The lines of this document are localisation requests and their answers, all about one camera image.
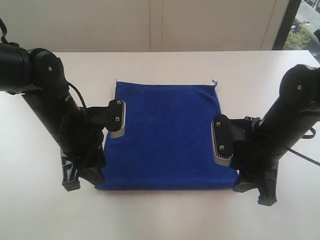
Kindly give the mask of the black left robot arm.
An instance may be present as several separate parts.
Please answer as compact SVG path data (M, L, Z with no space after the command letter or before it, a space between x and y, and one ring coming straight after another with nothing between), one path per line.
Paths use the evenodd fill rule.
M37 48L0 45L0 90L21 95L60 147L62 186L80 188L79 179L93 185L104 182L103 132L85 107L70 94L59 57Z

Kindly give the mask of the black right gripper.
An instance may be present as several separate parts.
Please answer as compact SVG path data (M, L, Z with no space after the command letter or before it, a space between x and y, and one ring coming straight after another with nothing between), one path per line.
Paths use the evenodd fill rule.
M245 193L257 189L257 203L270 207L277 202L279 160L287 150L282 145L276 145L266 133L256 131L260 118L243 119L246 121L246 139L235 144L232 168L238 170L239 175L232 190Z

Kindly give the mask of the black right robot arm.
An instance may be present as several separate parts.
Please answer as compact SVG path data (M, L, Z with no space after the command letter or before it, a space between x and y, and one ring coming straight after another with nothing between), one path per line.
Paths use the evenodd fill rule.
M277 202L279 160L320 120L320 69L304 64L283 76L279 96L245 139L234 144L231 166L239 170L233 191L258 189L258 204Z

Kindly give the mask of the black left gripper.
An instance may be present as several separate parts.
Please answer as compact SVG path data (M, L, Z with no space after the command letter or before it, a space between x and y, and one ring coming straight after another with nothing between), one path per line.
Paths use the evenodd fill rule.
M106 160L102 141L102 129L93 123L87 108L79 107L62 117L58 143L61 148L61 184L66 191L80 189L79 176L92 185L105 182L102 168L106 166Z

